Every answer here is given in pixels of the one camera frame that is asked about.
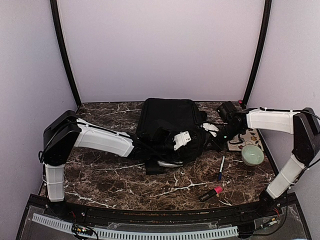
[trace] black frame pole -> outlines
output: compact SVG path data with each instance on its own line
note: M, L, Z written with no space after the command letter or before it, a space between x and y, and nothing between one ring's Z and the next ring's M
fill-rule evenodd
M61 53L65 73L68 78L75 103L76 103L77 107L79 108L82 103L81 103L79 92L78 92L78 89L76 86L74 75L71 70L68 54L67 54L65 40L64 40L64 36L63 36L62 28L61 28L57 0L50 0L50 4L51 4L51 11L52 11L52 18L53 18L53 23L54 23L54 28L55 28L55 34L56 34L56 38L58 40L58 45L60 48L60 53Z
M254 87L254 83L256 80L262 52L263 52L264 45L265 45L266 35L267 35L268 23L269 23L270 12L271 12L271 4L272 4L272 0L265 0L265 2L264 2L264 10L263 10L263 17L262 17L262 24L261 24L261 29L260 29L259 40L258 40L258 44L256 47L256 52L255 52L248 84L246 86L243 99L240 103L243 108L247 107L247 104L248 104L248 101L249 101L249 98L250 98L250 95L251 95L251 92L252 92L252 89Z

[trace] marker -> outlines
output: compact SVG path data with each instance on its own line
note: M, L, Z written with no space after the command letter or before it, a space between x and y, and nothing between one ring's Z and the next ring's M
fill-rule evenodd
M218 195L219 193L221 193L223 191L222 187L217 186L214 189L208 191L207 193L205 193L204 195L202 195L201 197L199 197L201 202L204 202L206 200L208 200L209 198L212 198L213 196Z
M222 168L224 167L224 163L225 163L225 156L222 157L222 162L221 162L221 166L218 174L218 181L220 181L222 178Z

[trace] black metal frame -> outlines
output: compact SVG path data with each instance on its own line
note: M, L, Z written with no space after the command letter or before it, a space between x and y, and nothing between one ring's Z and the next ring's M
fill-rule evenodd
M61 22L60 22L60 17L59 17L59 9L58 9L58 3L57 0L50 0L51 4L51 11L52 11L52 18L53 18L53 23L54 23L54 28L55 28L55 34L56 34L56 39L58 40L58 45L60 48L60 53L65 69L66 76L68 78L70 88L73 94L73 98L75 100L75 103L77 107L79 108L81 106L81 99L79 96L79 92L76 86L76 82L74 79L74 75L71 70L68 54L67 54L67 49L66 49L66 44L64 40L64 35L62 32L61 28Z
M240 103L244 109L247 107L252 89L254 87L254 83L256 80L262 52L264 49L266 35L267 35L267 29L268 29L268 23L269 23L269 18L270 18L270 12L271 12L271 4L272 4L272 0L265 0L265 2L264 2L264 10L263 10L263 17L262 17L262 24L261 24L261 29L260 29L259 40L258 40L258 44L256 47L256 52L255 52L248 84L246 86L243 99Z
M280 204L280 213L281 208L285 207L287 204L287 199L285 197L286 196L283 195L278 198L278 203ZM46 207L47 204L48 200L45 197L33 194L30 195L24 209L16 240L21 239L23 227L30 206L42 208L44 209L45 214L55 217L55 214L51 212L51 209ZM305 216L294 192L288 194L288 204L296 205L306 237L308 240L311 240L311 235ZM73 211L76 215L77 223L85 224L86 226L90 227L94 227L95 225L108 226L109 223L183 225L218 222L219 226L231 224L232 226L238 226L239 229L252 224L255 219L260 218L260 216L258 216L254 211L257 208L257 205L258 202L252 202L236 206L226 206L203 210L138 211L92 207L68 202L66 203L67 208ZM267 213L267 216L273 216L274 214L275 212L271 210Z

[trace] pink marker cap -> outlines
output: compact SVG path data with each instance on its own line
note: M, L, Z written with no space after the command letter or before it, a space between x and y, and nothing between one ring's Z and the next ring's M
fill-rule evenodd
M223 188L221 186L217 186L214 188L214 190L216 191L216 194L219 194L223 191Z

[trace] white wall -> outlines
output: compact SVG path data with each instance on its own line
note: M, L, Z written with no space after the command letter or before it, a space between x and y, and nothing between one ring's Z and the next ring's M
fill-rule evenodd
M273 1L265 47L250 107L303 109L320 115L320 3ZM279 168L291 155L293 137L263 131ZM296 191L313 239L320 239L320 164L306 172Z
M42 181L43 131L76 109L49 0L0 0L0 239L16 238Z
M59 0L83 102L242 99L264 0Z

